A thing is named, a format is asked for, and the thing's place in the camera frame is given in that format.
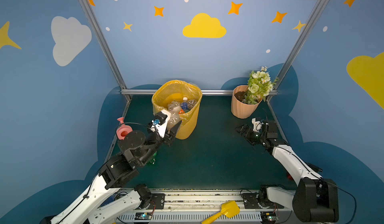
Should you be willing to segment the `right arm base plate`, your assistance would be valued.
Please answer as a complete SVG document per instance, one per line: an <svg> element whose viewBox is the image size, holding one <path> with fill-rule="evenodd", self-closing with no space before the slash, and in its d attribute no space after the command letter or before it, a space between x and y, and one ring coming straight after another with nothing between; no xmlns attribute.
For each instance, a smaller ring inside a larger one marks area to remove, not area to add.
<svg viewBox="0 0 384 224"><path fill-rule="evenodd" d="M267 199L263 194L255 193L242 193L241 197L243 198L245 209L283 209L284 206L273 203Z"/></svg>

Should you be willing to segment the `green bottle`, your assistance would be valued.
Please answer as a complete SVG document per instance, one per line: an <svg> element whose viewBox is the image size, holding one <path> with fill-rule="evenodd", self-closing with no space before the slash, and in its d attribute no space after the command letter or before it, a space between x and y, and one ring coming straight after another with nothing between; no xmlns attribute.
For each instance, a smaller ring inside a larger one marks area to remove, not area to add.
<svg viewBox="0 0 384 224"><path fill-rule="evenodd" d="M154 165L156 162L157 153L154 153L152 158L147 162L147 165Z"/></svg>

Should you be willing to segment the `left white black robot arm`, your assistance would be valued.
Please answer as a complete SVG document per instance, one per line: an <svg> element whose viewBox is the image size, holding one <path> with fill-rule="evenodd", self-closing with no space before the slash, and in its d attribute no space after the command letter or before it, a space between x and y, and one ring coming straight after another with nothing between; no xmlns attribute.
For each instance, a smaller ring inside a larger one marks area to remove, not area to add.
<svg viewBox="0 0 384 224"><path fill-rule="evenodd" d="M162 144L172 144L182 122L172 122L169 115L159 112L145 126L149 132L145 135L134 131L123 118L118 120L121 124L116 133L121 153L100 167L91 184L64 211L43 218L42 224L112 224L124 212L150 205L153 195L145 184L106 206L103 203L136 177L138 168L145 166Z"/></svg>

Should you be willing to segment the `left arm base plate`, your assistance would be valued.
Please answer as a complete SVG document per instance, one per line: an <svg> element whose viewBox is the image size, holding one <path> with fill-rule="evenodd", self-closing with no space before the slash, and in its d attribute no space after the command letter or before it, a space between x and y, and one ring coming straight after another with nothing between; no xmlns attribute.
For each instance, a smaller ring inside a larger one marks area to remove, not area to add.
<svg viewBox="0 0 384 224"><path fill-rule="evenodd" d="M148 210L163 210L165 205L165 194L163 193L154 193L152 195Z"/></svg>

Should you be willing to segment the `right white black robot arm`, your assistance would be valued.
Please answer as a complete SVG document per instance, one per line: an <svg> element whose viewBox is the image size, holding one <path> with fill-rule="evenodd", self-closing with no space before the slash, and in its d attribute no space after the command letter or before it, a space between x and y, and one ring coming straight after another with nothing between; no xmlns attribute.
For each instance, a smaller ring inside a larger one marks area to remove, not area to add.
<svg viewBox="0 0 384 224"><path fill-rule="evenodd" d="M303 223L335 223L339 220L338 188L324 179L321 169L305 163L284 139L279 137L275 121L253 121L253 125L235 128L245 140L262 145L286 169L296 183L296 191L275 185L262 185L256 196L262 209L281 205L290 209Z"/></svg>

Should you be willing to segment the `water bottle blue label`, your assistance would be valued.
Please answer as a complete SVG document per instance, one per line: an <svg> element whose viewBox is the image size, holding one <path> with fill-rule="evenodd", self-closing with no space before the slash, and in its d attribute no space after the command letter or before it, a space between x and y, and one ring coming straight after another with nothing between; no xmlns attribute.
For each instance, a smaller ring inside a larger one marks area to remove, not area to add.
<svg viewBox="0 0 384 224"><path fill-rule="evenodd" d="M188 98L187 97L183 97L183 101L180 103L180 106L185 113L190 111L190 109L188 107Z"/></svg>

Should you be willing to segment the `clear bottle orange label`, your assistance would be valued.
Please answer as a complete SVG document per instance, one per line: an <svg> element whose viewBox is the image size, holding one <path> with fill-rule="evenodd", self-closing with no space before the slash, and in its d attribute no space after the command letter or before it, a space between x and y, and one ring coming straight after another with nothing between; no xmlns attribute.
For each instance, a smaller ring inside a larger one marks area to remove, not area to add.
<svg viewBox="0 0 384 224"><path fill-rule="evenodd" d="M173 108L171 111L170 120L167 124L167 129L171 130L181 119L180 119L180 111L182 109L180 107Z"/></svg>
<svg viewBox="0 0 384 224"><path fill-rule="evenodd" d="M182 110L180 106L180 102L178 101L172 101L168 104L168 111L171 113L178 113L178 114L183 114L184 111Z"/></svg>

